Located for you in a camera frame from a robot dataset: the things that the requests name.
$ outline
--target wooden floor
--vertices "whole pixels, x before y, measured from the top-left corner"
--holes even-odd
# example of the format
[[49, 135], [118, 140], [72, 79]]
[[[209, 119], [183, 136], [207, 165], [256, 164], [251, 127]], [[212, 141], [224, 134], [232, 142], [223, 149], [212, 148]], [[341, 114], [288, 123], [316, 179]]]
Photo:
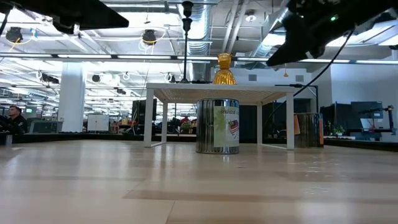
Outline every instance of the wooden floor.
[[0, 149], [1, 224], [396, 224], [398, 154], [68, 141]]

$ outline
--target can label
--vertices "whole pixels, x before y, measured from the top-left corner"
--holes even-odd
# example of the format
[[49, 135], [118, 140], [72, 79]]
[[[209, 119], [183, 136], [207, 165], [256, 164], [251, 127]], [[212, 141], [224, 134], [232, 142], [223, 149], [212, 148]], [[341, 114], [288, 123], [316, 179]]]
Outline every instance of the can label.
[[214, 107], [214, 147], [239, 146], [239, 108]]

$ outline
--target ceiling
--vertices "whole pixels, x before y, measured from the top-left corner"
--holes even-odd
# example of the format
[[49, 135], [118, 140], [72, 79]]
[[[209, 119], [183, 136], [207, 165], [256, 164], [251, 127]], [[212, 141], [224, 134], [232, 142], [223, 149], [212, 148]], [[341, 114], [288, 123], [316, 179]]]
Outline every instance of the ceiling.
[[[27, 15], [18, 10], [12, 10], [8, 23], [0, 38], [1, 52], [14, 53], [42, 53], [42, 54], [153, 54], [153, 55], [183, 55], [184, 37], [180, 15], [175, 13], [148, 13], [149, 5], [163, 4], [163, 1], [106, 1], [107, 4], [117, 6], [123, 17], [129, 20], [128, 28], [123, 29], [99, 29], [76, 32], [75, 35], [66, 35], [57, 31], [50, 18], [39, 14]], [[178, 6], [169, 1], [171, 9], [177, 10]], [[255, 21], [248, 22], [243, 19], [237, 41], [235, 41], [232, 53], [251, 52], [260, 43], [264, 45], [278, 45], [283, 43], [283, 34], [270, 34], [264, 39], [262, 27], [268, 15], [277, 13], [281, 7], [281, 0], [249, 1], [246, 9], [253, 9]], [[218, 4], [211, 5], [210, 36], [206, 43], [210, 46], [209, 55], [221, 53], [224, 36], [227, 31], [227, 23], [233, 16], [230, 15], [233, 0], [220, 0]], [[238, 6], [233, 27], [236, 26], [241, 4]], [[6, 38], [6, 31], [11, 27], [21, 27], [23, 40], [21, 44], [14, 45]], [[142, 42], [142, 34], [147, 29], [154, 29], [157, 42], [149, 47]], [[388, 46], [379, 45], [385, 41], [398, 39], [398, 26], [383, 26], [377, 29], [363, 32], [352, 38], [339, 58], [342, 59], [381, 59], [390, 56]], [[323, 58], [332, 58], [343, 38], [332, 42]], [[62, 82], [62, 62], [52, 60], [22, 60], [21, 58], [0, 59], [0, 86], [22, 85], [25, 88], [3, 87], [2, 105], [26, 104], [32, 101], [35, 105], [44, 108], [57, 107], [59, 99], [59, 87], [45, 88], [48, 83], [40, 81], [40, 72], [51, 75]], [[86, 90], [86, 112], [102, 111], [113, 113], [128, 113], [131, 111], [132, 100], [143, 98], [147, 82], [168, 82], [170, 75], [181, 79], [183, 73], [182, 63], [150, 62], [83, 62], [88, 75]], [[291, 63], [288, 68], [306, 68], [307, 71], [317, 66], [311, 64]], [[102, 82], [92, 81], [93, 75], [100, 75]], [[126, 94], [116, 93], [113, 88], [118, 86], [125, 88]], [[24, 100], [10, 100], [23, 97]]]

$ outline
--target gold vase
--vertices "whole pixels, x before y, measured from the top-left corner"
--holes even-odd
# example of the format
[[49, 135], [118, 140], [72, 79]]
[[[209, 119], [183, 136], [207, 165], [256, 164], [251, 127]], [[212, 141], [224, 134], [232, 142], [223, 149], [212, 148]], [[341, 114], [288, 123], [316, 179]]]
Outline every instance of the gold vase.
[[231, 65], [232, 55], [229, 53], [222, 53], [218, 55], [218, 65], [220, 70], [214, 77], [213, 84], [216, 85], [236, 85], [234, 74], [229, 70]]

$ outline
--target white table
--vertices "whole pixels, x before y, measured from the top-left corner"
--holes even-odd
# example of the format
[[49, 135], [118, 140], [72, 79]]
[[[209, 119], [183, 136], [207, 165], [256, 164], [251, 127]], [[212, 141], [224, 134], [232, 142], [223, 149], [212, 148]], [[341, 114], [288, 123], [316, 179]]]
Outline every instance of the white table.
[[[208, 85], [148, 83], [145, 110], [144, 146], [154, 147], [167, 141], [167, 104], [197, 103], [205, 98], [230, 98], [240, 105], [257, 106], [257, 124], [262, 124], [262, 106], [286, 96], [287, 149], [294, 148], [294, 88], [284, 86]], [[154, 96], [163, 102], [162, 141], [152, 144]], [[257, 143], [262, 144], [262, 125], [257, 125]]]

